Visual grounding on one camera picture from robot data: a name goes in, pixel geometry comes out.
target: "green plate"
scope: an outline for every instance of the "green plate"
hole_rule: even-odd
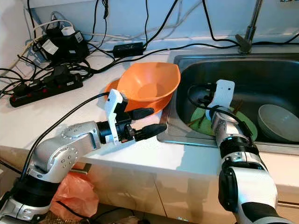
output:
[[[192,125],[190,125],[190,128],[193,129],[194,131],[197,131],[202,134],[215,136],[214,132],[212,131],[211,121],[208,120],[206,117],[202,120],[202,122],[199,126],[200,118],[202,118],[202,116],[205,116],[205,114],[206,114],[205,109],[196,108],[196,110],[194,111],[194,113],[191,116],[191,121],[194,121],[196,119],[199,119],[199,120],[195,121]],[[241,121],[244,121],[247,124],[248,128],[252,132],[252,140],[255,141],[257,138],[257,128],[256,128],[255,124],[248,117],[246,117],[242,112],[238,111],[236,116]]]

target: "white wall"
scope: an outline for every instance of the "white wall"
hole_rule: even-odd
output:
[[[74,0],[63,0],[63,3]],[[95,1],[84,1],[36,8],[42,22],[50,19],[52,11],[61,12],[77,29],[91,32]],[[184,0],[184,14],[199,0]],[[148,0],[148,29],[160,26],[173,0]],[[244,34],[249,24],[255,0],[206,0],[215,35]],[[57,4],[56,0],[32,0],[36,6]],[[299,30],[299,1],[281,3],[279,0],[264,0],[257,22],[257,34],[295,34]],[[176,21],[178,7],[168,24]],[[104,32],[103,6],[99,1],[96,32]],[[109,34],[135,35],[143,31],[146,18],[145,0],[110,0],[108,16]],[[164,31],[160,37],[169,33]],[[173,38],[209,36],[203,6],[199,6],[188,19],[171,35]]]
[[[9,66],[17,58],[16,55],[24,49],[28,39],[29,33],[21,0],[0,0],[1,68]]]

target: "faucet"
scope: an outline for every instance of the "faucet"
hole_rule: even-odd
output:
[[[262,6],[262,2],[263,0],[256,0],[256,5],[254,7],[251,22],[249,26],[247,26],[245,37],[243,38],[239,34],[235,35],[235,38],[240,44],[238,51],[241,54],[249,54],[251,52],[251,47],[252,47],[251,43],[252,43],[254,33],[256,31],[256,21]]]

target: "white bowl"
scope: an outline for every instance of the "white bowl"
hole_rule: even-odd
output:
[[[262,132],[273,140],[299,142],[299,118],[285,108],[265,104],[258,109],[257,122]]]

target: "white bracket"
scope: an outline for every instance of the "white bracket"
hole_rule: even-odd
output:
[[[213,106],[223,106],[226,108],[229,108],[230,103],[233,99],[234,89],[235,89],[235,83],[228,80],[219,79],[216,82],[216,91],[214,93],[214,98],[212,102],[208,105],[208,107]],[[206,117],[211,120],[210,117],[210,111],[206,110]]]
[[[116,145],[118,143],[118,135],[116,131],[116,113],[114,113],[117,104],[121,104],[123,100],[122,95],[115,89],[111,89],[108,99],[105,103],[105,112],[110,126],[111,135],[106,135],[106,143],[113,141]]]

